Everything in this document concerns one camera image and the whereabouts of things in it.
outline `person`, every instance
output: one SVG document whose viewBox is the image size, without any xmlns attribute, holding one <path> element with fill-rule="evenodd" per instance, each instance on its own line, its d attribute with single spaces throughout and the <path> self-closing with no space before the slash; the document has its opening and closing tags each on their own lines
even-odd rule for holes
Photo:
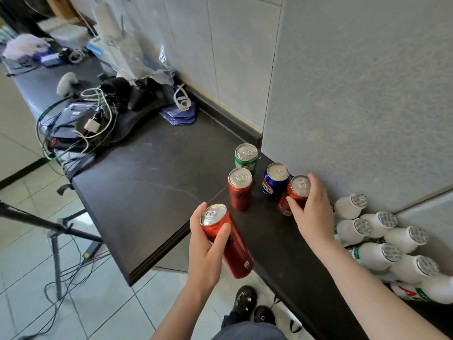
<svg viewBox="0 0 453 340">
<path fill-rule="evenodd" d="M 331 274 L 338 290 L 370 340 L 448 338 L 387 289 L 334 239 L 333 213 L 326 190 L 309 174 L 311 190 L 302 210 L 287 197 L 298 229 L 314 254 Z M 210 244 L 200 225 L 206 208 L 202 203 L 190 218 L 192 237 L 189 245 L 188 280 L 167 316 L 151 340 L 189 340 L 204 305 L 220 279 L 223 250 L 230 234 L 225 223 L 214 243 Z M 255 309 L 256 292 L 243 286 L 237 292 L 233 310 L 225 316 L 220 332 L 213 340 L 284 340 L 275 326 L 272 311 L 264 306 Z"/>
</svg>

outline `blue pepsi can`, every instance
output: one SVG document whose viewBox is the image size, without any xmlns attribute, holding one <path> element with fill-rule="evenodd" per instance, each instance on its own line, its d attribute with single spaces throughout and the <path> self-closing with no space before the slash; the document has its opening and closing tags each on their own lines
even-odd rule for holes
<svg viewBox="0 0 453 340">
<path fill-rule="evenodd" d="M 289 181 L 289 169 L 280 162 L 274 162 L 264 173 L 261 191 L 272 200 L 279 200 Z"/>
</svg>

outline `black shoe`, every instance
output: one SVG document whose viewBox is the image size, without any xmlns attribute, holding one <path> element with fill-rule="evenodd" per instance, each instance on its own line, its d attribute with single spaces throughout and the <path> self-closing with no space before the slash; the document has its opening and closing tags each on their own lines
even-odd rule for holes
<svg viewBox="0 0 453 340">
<path fill-rule="evenodd" d="M 250 320 L 252 311 L 256 306 L 258 296 L 253 287 L 244 285 L 236 293 L 236 300 L 233 306 L 233 312 L 238 314 L 238 318 L 243 321 Z"/>
<path fill-rule="evenodd" d="M 267 306 L 256 307 L 255 312 L 253 313 L 253 321 L 256 323 L 270 323 L 276 326 L 274 313 Z"/>
</svg>

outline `forearm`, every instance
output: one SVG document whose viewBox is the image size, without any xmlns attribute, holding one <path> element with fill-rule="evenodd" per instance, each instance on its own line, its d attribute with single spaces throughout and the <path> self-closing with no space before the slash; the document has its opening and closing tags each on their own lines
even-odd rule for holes
<svg viewBox="0 0 453 340">
<path fill-rule="evenodd" d="M 448 339 L 360 266 L 338 242 L 312 249 L 370 340 Z"/>
<path fill-rule="evenodd" d="M 186 284 L 151 340 L 190 340 L 209 294 L 209 291 Z"/>
</svg>

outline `green sprite can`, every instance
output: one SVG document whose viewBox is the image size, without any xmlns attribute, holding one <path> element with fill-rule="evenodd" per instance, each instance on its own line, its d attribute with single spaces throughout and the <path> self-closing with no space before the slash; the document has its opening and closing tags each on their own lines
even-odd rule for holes
<svg viewBox="0 0 453 340">
<path fill-rule="evenodd" d="M 255 176 L 256 161 L 258 160 L 258 149 L 250 144 L 240 144 L 235 151 L 235 164 L 236 167 L 243 167 L 248 169 L 252 176 Z"/>
</svg>

